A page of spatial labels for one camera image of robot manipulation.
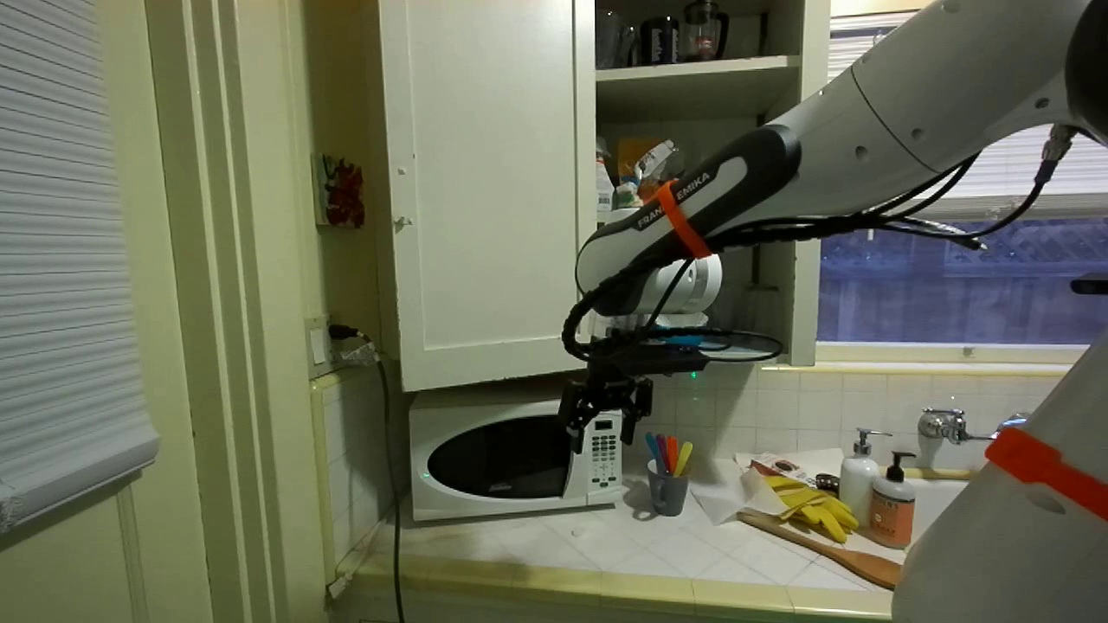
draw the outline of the bottle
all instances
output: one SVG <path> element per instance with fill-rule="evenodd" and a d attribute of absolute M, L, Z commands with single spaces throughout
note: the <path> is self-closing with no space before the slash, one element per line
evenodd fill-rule
<path fill-rule="evenodd" d="M 837 498 L 854 514 L 858 528 L 868 524 L 868 491 L 874 478 L 881 475 L 881 463 L 868 457 L 868 437 L 874 431 L 858 431 L 854 454 L 843 460 L 837 471 Z"/>
<path fill-rule="evenodd" d="M 913 534 L 913 491 L 904 484 L 901 460 L 913 457 L 897 452 L 894 463 L 888 469 L 888 478 L 874 481 L 874 498 L 868 498 L 868 528 L 861 529 L 868 542 L 904 551 L 911 546 Z"/>

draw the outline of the microwave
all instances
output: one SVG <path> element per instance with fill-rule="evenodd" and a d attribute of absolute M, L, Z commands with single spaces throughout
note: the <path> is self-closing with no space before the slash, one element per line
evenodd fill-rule
<path fill-rule="evenodd" d="M 581 452 L 557 393 L 464 387 L 410 411 L 412 519 L 475 519 L 613 506 L 622 496 L 622 411 L 598 411 Z"/>

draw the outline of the utensil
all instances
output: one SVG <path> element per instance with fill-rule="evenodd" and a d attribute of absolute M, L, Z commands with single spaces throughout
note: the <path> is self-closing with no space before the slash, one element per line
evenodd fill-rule
<path fill-rule="evenodd" d="M 738 514 L 741 524 L 761 529 L 761 534 L 774 534 L 774 538 L 784 538 L 796 546 L 807 546 L 827 562 L 834 562 L 837 569 L 881 585 L 881 589 L 897 589 L 901 581 L 901 564 L 897 562 L 888 562 L 888 558 L 876 558 L 876 553 L 861 553 L 861 551 L 843 551 L 843 546 L 827 546 L 820 542 L 811 542 L 804 534 L 794 534 L 785 529 L 778 519 L 766 515 L 766 514 Z"/>

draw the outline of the countertop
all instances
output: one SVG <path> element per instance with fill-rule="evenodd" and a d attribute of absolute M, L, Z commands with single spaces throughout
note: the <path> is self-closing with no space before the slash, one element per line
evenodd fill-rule
<path fill-rule="evenodd" d="M 894 592 L 759 534 L 710 519 L 691 496 L 684 515 L 639 519 L 626 496 L 613 509 L 470 519 L 403 529 L 403 585 L 489 598 L 604 602 L 684 609 L 708 620 L 891 620 Z M 866 538 L 846 546 L 904 562 Z M 390 589 L 390 542 L 381 538 L 352 585 Z"/>

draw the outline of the cabinet door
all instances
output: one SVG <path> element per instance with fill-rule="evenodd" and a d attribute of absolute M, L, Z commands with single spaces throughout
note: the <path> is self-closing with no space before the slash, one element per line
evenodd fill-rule
<path fill-rule="evenodd" d="M 386 0 L 405 393 L 580 367 L 573 0 Z"/>

